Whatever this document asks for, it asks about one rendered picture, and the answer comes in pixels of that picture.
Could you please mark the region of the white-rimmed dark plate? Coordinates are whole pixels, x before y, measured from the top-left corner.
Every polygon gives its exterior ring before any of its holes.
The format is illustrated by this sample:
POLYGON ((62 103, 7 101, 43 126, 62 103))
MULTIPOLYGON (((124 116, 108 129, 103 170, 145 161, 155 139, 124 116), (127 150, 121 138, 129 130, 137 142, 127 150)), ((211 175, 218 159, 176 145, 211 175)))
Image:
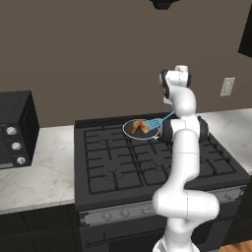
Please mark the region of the white-rimmed dark plate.
POLYGON ((141 131, 141 128, 138 128, 135 133, 132 133, 133 131, 133 124, 135 122, 135 119, 127 121, 122 126, 123 133, 133 139, 133 140, 140 140, 140 141, 147 141, 150 139, 157 139, 159 137, 159 128, 156 128, 154 130, 149 131, 148 133, 143 133, 141 131))

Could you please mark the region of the brown roasted chicken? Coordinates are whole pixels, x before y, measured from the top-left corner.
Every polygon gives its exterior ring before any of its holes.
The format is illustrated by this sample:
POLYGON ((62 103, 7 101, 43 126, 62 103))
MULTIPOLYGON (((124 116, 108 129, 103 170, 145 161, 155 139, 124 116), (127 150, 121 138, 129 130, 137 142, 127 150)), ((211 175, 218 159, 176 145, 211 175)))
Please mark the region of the brown roasted chicken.
POLYGON ((133 122, 131 133, 135 134, 137 130, 140 130, 143 134, 148 134, 151 131, 145 120, 135 120, 133 122))

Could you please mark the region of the blue spatula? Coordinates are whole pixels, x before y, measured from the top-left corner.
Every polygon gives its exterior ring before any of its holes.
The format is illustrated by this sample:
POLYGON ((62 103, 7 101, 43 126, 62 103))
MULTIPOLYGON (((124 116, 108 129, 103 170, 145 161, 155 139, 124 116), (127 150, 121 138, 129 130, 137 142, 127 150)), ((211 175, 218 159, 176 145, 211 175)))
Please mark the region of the blue spatula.
POLYGON ((155 119, 152 119, 152 120, 147 120, 146 121, 146 126, 150 129, 150 130, 154 130, 156 128, 159 128, 162 124, 162 122, 165 120, 165 119, 168 119, 170 116, 172 116, 174 114, 174 111, 170 112, 168 115, 166 115, 165 117, 163 118, 155 118, 155 119))

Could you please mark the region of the black gas range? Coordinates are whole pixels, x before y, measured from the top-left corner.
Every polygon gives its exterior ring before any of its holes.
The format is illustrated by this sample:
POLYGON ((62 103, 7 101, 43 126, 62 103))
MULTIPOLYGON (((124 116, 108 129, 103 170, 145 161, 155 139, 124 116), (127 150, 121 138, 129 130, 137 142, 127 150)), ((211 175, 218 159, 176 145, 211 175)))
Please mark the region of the black gas range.
MULTIPOLYGON (((75 207, 80 228, 157 216, 152 197, 170 173, 171 144, 127 137, 122 126, 135 118, 75 123, 75 207), (144 207, 151 212, 143 214, 144 207), (130 216, 123 218, 122 210, 130 216), (104 220, 104 213, 110 213, 111 219, 104 220)), ((200 175, 185 187, 214 194, 220 202, 218 217, 235 220, 250 176, 212 134, 204 135, 200 155, 200 175), (225 193, 232 194, 232 200, 225 193)))

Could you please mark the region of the black toaster oven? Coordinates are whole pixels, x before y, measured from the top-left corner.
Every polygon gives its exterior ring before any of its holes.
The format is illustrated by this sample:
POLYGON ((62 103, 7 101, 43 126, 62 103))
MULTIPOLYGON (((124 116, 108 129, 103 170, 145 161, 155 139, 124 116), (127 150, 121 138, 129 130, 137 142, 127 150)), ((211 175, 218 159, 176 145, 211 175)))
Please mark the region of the black toaster oven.
POLYGON ((31 91, 0 93, 0 169, 31 166, 39 132, 39 123, 31 91), (7 134, 8 127, 17 133, 7 134), (13 143, 20 143, 18 151, 13 143), (17 158, 24 157, 26 163, 18 164, 17 158))

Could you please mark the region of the black oven door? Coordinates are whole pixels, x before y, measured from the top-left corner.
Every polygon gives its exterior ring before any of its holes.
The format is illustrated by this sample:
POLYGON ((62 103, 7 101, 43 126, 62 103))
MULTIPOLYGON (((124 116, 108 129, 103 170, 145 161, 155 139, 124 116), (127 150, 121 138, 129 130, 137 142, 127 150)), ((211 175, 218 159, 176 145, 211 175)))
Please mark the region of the black oven door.
MULTIPOLYGON (((219 249, 233 218, 207 221, 196 227, 193 243, 201 252, 219 249)), ((106 223, 80 228, 84 252, 152 252, 156 242, 163 236, 166 218, 152 216, 136 220, 106 223)))

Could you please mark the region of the black range hood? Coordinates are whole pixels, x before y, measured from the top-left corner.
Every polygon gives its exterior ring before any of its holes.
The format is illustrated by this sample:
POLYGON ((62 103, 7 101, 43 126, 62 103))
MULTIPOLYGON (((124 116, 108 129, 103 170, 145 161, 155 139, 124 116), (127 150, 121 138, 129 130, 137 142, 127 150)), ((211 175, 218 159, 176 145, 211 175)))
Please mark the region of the black range hood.
POLYGON ((179 0, 150 0, 157 10, 168 10, 172 3, 179 0))

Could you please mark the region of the black base cabinet run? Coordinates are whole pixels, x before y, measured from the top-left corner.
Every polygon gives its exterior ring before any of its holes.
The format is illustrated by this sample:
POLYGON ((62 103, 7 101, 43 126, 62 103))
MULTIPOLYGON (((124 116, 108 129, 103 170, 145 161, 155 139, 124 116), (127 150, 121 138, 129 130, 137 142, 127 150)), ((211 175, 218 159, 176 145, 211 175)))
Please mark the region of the black base cabinet run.
POLYGON ((0 215, 0 252, 83 252, 75 206, 0 215))

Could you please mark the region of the black narrow base cabinet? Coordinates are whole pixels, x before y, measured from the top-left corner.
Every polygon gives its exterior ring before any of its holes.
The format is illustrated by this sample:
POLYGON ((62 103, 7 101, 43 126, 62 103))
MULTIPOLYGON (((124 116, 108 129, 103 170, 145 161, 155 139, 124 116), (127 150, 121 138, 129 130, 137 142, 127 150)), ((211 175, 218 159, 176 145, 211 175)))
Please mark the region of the black narrow base cabinet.
POLYGON ((252 191, 247 189, 222 245, 252 240, 252 191))

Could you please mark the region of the white wall outlet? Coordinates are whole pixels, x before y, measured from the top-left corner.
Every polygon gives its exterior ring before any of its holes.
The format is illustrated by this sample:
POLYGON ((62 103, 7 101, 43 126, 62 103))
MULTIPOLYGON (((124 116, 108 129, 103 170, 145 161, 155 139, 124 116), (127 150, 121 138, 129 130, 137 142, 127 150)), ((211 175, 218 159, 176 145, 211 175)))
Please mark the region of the white wall outlet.
POLYGON ((225 78, 223 80, 223 84, 222 84, 222 87, 221 87, 220 96, 229 96, 229 95, 231 95, 234 82, 235 82, 234 77, 225 78))

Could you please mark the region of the black wall cabinet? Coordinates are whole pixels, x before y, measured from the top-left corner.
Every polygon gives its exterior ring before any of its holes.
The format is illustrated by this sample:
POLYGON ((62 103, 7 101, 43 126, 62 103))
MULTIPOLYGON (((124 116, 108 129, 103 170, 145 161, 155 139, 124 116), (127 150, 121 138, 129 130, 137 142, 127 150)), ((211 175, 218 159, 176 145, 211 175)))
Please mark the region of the black wall cabinet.
POLYGON ((252 58, 252 4, 248 13, 238 52, 252 58))

